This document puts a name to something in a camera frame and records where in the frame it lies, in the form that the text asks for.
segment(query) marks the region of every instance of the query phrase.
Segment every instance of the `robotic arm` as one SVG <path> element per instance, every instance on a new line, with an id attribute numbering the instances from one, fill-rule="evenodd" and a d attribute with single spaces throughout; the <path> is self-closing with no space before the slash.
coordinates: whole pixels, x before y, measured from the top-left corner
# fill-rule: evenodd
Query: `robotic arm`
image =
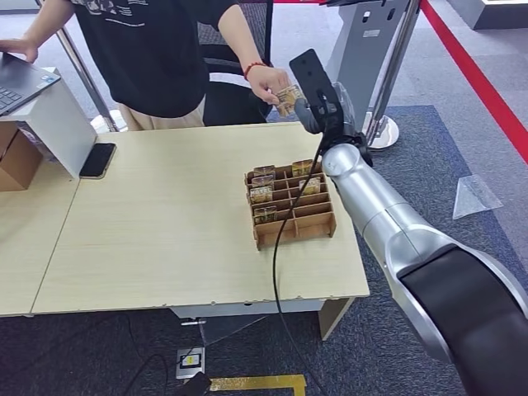
<path id="1" fill-rule="evenodd" d="M 299 120 L 323 132 L 324 171 L 425 350 L 454 364 L 471 396 L 528 394 L 526 291 L 500 262 L 427 223 L 374 171 L 315 51 L 290 67 L 307 99 L 296 103 Z"/>

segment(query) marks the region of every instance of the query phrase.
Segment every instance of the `blue carpet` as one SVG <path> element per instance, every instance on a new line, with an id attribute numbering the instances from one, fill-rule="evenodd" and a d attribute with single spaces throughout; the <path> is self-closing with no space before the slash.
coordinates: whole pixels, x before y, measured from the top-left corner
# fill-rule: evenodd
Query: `blue carpet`
<path id="1" fill-rule="evenodd" d="M 470 172 L 434 107 L 392 107 L 388 114 L 402 135 L 391 150 L 374 155 L 378 172 L 432 225 L 498 257 L 528 287 L 526 273 L 493 212 L 452 219 L 458 179 Z M 392 302 L 372 254 L 358 242 L 371 296 L 355 301 L 329 341 L 319 340 L 315 313 L 287 315 L 301 350 L 330 394 L 464 394 L 453 367 L 425 355 Z M 174 378 L 176 351 L 198 342 L 198 330 L 179 326 L 167 309 L 127 315 L 141 356 L 159 353 L 170 363 L 167 394 L 173 394 L 180 384 Z M 0 395 L 120 395 L 140 365 L 124 313 L 0 319 Z M 304 373 L 307 394 L 318 394 L 276 315 L 209 346 L 206 370 L 211 377 Z M 161 395 L 164 373 L 161 362 L 152 361 L 130 394 Z M 247 393 L 256 394 L 291 392 Z"/>

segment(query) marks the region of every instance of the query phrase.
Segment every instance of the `laptop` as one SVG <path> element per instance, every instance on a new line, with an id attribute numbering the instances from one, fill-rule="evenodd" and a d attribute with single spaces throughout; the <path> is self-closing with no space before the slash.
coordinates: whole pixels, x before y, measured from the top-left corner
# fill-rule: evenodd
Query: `laptop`
<path id="1" fill-rule="evenodd" d="M 0 117 L 57 83 L 60 76 L 7 53 L 0 53 Z"/>

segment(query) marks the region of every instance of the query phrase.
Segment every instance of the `table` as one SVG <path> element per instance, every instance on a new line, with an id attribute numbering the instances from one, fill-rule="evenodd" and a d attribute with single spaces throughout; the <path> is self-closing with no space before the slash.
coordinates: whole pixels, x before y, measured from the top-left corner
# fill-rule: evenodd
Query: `table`
<path id="1" fill-rule="evenodd" d="M 296 123 L 100 136 L 117 144 L 112 165 L 79 183 L 31 313 L 276 312 L 272 251 L 256 248 L 244 175 L 311 158 L 319 139 Z M 333 238 L 283 245 L 278 259 L 281 299 L 321 309 L 323 338 L 369 293 L 350 219 L 330 193 Z"/>
<path id="2" fill-rule="evenodd" d="M 0 193 L 0 314 L 29 314 L 78 185 L 42 163 L 26 191 Z"/>

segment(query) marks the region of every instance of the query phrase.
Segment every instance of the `floor power outlet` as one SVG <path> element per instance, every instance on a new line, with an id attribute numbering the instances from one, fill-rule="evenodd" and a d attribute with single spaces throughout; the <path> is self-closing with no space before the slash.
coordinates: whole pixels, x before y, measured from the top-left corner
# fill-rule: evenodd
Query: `floor power outlet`
<path id="1" fill-rule="evenodd" d="M 177 379 L 185 380 L 196 373 L 205 373 L 205 348 L 193 347 L 179 349 L 177 356 Z"/>

